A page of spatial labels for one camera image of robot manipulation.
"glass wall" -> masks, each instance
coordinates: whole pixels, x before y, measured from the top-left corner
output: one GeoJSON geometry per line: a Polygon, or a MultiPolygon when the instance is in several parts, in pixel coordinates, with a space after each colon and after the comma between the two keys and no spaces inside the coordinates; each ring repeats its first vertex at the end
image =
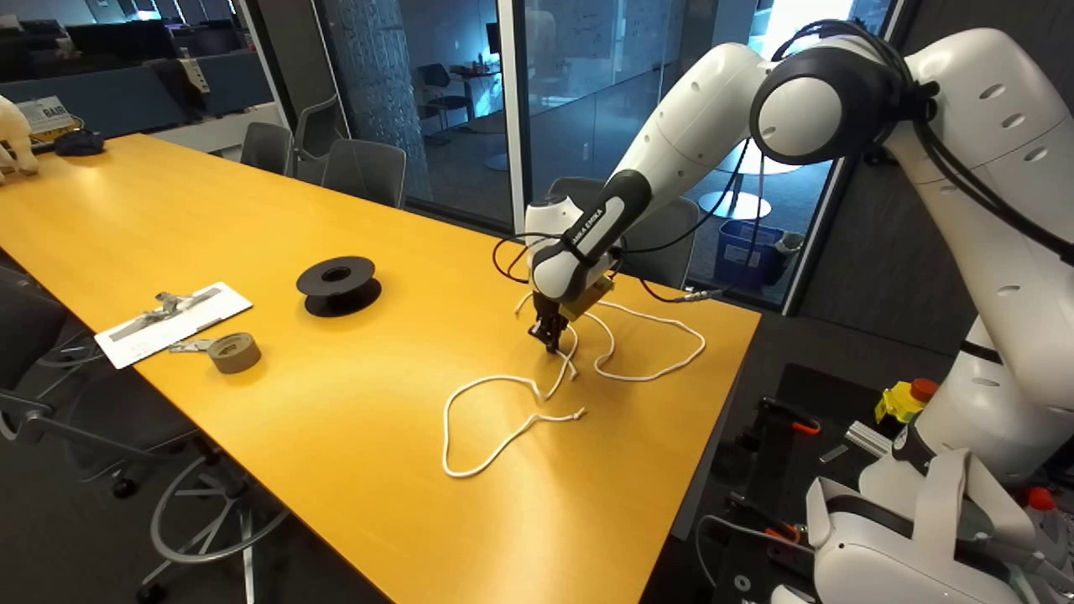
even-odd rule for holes
{"type": "Polygon", "coordinates": [[[405,208],[509,231],[492,0],[315,0],[353,138],[405,150],[405,208]]]}
{"type": "Polygon", "coordinates": [[[665,94],[682,0],[523,0],[527,199],[604,180],[665,94]]]}
{"type": "MultiPolygon", "coordinates": [[[[661,94],[715,43],[773,58],[807,20],[854,15],[880,31],[890,8],[891,0],[523,0],[527,201],[570,190],[564,180],[604,180],[661,94]]],[[[682,256],[640,260],[636,272],[786,308],[837,169],[762,169],[749,150],[738,169],[743,193],[715,208],[738,154],[743,146],[682,199],[678,222],[651,216],[634,229],[636,238],[651,229],[651,238],[672,242],[705,222],[682,256]]]]}

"tangled cable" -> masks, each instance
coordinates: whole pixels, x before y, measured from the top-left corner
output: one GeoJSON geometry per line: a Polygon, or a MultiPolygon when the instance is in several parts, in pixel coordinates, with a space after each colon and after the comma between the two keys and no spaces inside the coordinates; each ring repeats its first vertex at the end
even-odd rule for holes
{"type": "MultiPolygon", "coordinates": [[[[665,374],[691,364],[691,362],[705,353],[705,345],[707,345],[705,335],[702,335],[698,330],[686,326],[682,319],[647,314],[647,312],[636,312],[636,308],[627,308],[627,306],[616,306],[616,303],[599,303],[599,306],[616,308],[616,312],[627,312],[627,314],[634,314],[634,319],[647,319],[647,321],[672,326],[672,330],[688,331],[688,335],[698,338],[698,345],[693,345],[682,362],[672,362],[672,364],[665,364],[665,370],[640,371],[640,374],[611,371],[606,362],[611,362],[615,353],[616,353],[615,331],[611,331],[611,326],[606,326],[599,314],[586,312],[584,319],[595,319],[595,321],[604,330],[604,335],[606,335],[606,350],[595,358],[595,371],[604,374],[604,379],[616,379],[616,381],[655,381],[655,379],[665,379],[665,374]]],[[[580,338],[578,338],[574,326],[570,326],[566,331],[570,331],[570,345],[566,345],[566,353],[556,353],[561,370],[556,370],[556,379],[552,379],[548,390],[541,390],[536,379],[531,379],[531,374],[492,371],[492,374],[479,374],[479,379],[464,381],[458,390],[454,390],[454,391],[443,399],[443,415],[440,415],[440,418],[443,418],[443,457],[440,457],[440,466],[443,466],[447,476],[454,476],[454,481],[479,476],[484,471],[489,471],[489,466],[504,457],[504,448],[505,448],[513,440],[519,440],[523,433],[531,433],[536,423],[578,423],[578,418],[586,411],[584,407],[578,407],[574,411],[564,411],[564,415],[531,411],[531,415],[527,415],[513,433],[505,433],[475,466],[470,466],[470,471],[449,466],[449,447],[454,447],[449,411],[454,411],[455,399],[467,395],[467,391],[473,391],[473,390],[479,390],[479,386],[489,386],[489,381],[523,386],[523,390],[531,390],[531,395],[534,395],[536,401],[552,399],[552,395],[564,390],[566,379],[578,379],[574,357],[578,357],[578,343],[580,343],[580,338]]]]}

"desk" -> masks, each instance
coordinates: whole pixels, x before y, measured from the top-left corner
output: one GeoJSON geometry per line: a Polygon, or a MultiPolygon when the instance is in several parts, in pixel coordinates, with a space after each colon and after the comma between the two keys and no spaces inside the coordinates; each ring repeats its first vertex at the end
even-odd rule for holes
{"type": "MultiPolygon", "coordinates": [[[[627,386],[580,364],[550,411],[489,473],[440,473],[440,407],[484,371],[552,374],[513,319],[519,286],[489,269],[492,238],[364,203],[150,138],[102,157],[41,157],[0,193],[0,245],[89,330],[150,306],[157,287],[216,278],[255,303],[265,358],[220,374],[200,357],[154,357],[142,374],[295,511],[392,600],[636,600],[718,423],[755,312],[658,306],[634,282],[616,303],[688,319],[707,353],[686,371],[627,386]],[[370,256],[382,297],[347,319],[303,312],[295,278],[324,256],[370,256]]],[[[616,370],[688,353],[688,338],[599,312],[616,370]]],[[[604,350],[580,321],[580,362],[604,350]]],[[[475,391],[454,411],[455,466],[475,464],[534,401],[475,391]]]]}

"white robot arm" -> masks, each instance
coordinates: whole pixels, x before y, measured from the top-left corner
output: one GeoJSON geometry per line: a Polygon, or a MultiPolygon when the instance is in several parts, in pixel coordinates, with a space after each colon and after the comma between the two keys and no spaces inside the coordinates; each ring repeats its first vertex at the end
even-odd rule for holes
{"type": "Polygon", "coordinates": [[[595,208],[566,199],[527,216],[531,331],[556,350],[561,330],[604,291],[606,247],[745,138],[786,165],[891,150],[981,312],[935,399],[859,476],[861,506],[901,527],[861,506],[837,511],[847,487],[813,487],[818,597],[877,600],[901,584],[909,600],[1019,600],[1005,580],[954,556],[950,496],[958,511],[966,494],[995,543],[1026,546],[1035,530],[999,484],[1026,481],[1074,433],[1071,110],[999,31],[954,34],[905,60],[832,20],[800,31],[776,65],[715,46],[666,89],[595,208]],[[791,52],[800,38],[818,43],[791,52]]]}

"tape roll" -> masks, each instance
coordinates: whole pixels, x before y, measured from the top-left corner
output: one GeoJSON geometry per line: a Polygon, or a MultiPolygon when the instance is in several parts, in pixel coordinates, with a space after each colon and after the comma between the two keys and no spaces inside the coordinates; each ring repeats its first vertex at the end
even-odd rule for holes
{"type": "Polygon", "coordinates": [[[349,314],[379,297],[374,264],[363,256],[324,259],[297,276],[308,314],[349,314]]]}
{"type": "Polygon", "coordinates": [[[260,358],[260,350],[248,331],[227,331],[216,338],[204,353],[219,371],[244,371],[260,358]]]}

